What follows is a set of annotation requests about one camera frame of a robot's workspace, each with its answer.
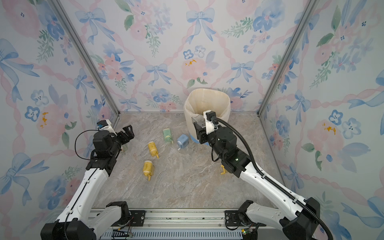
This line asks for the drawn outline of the yellow pencil sharpener front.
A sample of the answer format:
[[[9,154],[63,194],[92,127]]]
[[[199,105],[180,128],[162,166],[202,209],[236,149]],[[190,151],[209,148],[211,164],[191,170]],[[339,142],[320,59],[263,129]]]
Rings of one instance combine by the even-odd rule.
[[[145,161],[144,162],[143,174],[148,179],[148,181],[151,180],[151,177],[154,174],[154,170],[155,170],[155,167],[154,167],[154,164],[152,161]]]

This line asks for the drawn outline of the pale green pencil sharpener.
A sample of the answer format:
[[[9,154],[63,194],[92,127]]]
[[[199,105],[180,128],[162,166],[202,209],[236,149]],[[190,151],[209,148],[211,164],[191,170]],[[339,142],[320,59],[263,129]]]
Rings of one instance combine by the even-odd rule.
[[[126,144],[122,145],[122,147],[121,147],[121,151],[122,151],[122,152],[125,152],[125,151],[127,151],[127,150],[128,150],[127,145],[126,145]]]

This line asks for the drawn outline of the clear shavings tray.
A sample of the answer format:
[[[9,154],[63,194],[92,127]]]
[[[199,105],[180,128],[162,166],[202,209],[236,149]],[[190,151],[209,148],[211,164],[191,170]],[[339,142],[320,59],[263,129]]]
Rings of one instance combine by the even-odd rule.
[[[205,119],[202,115],[197,115],[195,117],[192,117],[192,122],[194,125],[197,124],[200,127],[205,126]]]

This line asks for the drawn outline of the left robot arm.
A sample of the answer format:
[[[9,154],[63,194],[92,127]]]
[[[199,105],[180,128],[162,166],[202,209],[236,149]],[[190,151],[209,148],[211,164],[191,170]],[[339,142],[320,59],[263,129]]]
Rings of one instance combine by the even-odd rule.
[[[98,128],[93,138],[95,148],[79,188],[57,219],[44,225],[41,239],[98,240],[112,225],[125,227],[132,221],[125,201],[109,203],[99,215],[89,219],[92,206],[110,177],[123,145],[135,137],[131,125],[118,133],[108,121],[98,122]]]

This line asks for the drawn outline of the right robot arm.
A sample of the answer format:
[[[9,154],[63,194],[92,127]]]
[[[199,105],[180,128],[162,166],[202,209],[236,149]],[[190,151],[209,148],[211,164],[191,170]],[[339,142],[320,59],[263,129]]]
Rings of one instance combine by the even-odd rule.
[[[289,240],[312,240],[321,227],[329,240],[334,238],[320,218],[317,200],[306,199],[277,182],[256,163],[249,144],[234,127],[221,119],[213,120],[193,124],[199,143],[208,143],[228,173],[256,188],[275,205],[269,208],[245,201],[239,214],[247,225],[265,224],[282,231]]]

